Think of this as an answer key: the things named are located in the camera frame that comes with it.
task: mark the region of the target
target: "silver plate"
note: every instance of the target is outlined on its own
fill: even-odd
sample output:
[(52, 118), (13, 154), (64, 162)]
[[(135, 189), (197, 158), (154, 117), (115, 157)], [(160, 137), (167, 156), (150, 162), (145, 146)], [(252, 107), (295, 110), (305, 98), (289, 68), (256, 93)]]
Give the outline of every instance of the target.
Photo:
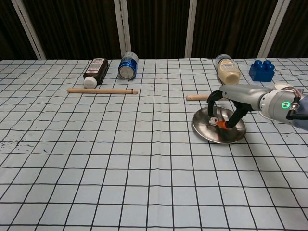
[[(214, 107), (213, 116), (217, 117), (219, 121), (228, 121), (233, 111)], [(208, 116), (207, 107), (200, 109), (193, 115), (192, 126), (196, 132), (209, 141), (215, 143), (235, 143), (242, 139), (246, 134), (246, 125), (240, 120), (237, 125), (229, 130), (219, 128), (209, 124), (211, 117)]]

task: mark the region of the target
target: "wooden stick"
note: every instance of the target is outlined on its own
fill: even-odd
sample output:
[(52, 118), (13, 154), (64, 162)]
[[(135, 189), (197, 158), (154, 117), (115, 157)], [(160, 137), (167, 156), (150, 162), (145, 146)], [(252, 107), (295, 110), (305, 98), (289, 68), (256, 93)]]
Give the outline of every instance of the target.
[(69, 88), (69, 93), (91, 93), (91, 94), (138, 94), (134, 89), (104, 89), (104, 88)]
[(186, 96), (186, 100), (207, 100), (208, 95), (188, 95)]

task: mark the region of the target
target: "blue lego block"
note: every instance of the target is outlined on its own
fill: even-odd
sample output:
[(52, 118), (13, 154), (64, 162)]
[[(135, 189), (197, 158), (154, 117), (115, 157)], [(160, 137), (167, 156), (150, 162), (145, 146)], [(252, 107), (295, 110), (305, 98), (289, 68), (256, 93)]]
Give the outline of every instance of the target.
[(271, 82), (274, 76), (275, 66), (271, 64), (271, 61), (266, 60), (263, 62), (255, 60), (255, 63), (251, 65), (249, 75), (253, 81)]

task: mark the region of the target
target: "brown bottle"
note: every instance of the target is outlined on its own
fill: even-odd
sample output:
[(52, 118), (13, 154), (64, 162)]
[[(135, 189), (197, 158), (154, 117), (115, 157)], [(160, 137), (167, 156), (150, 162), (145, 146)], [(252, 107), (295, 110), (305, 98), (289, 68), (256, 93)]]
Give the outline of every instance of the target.
[(108, 60), (97, 58), (93, 59), (86, 73), (83, 74), (83, 85), (85, 88), (96, 88), (101, 84), (108, 70)]

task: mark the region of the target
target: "blue can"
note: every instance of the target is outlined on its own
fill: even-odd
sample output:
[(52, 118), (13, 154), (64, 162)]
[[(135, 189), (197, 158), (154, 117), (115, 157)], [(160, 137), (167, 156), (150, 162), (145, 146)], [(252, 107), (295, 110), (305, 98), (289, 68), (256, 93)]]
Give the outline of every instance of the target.
[(138, 56), (133, 52), (126, 52), (119, 65), (119, 76), (125, 80), (130, 80), (136, 77)]

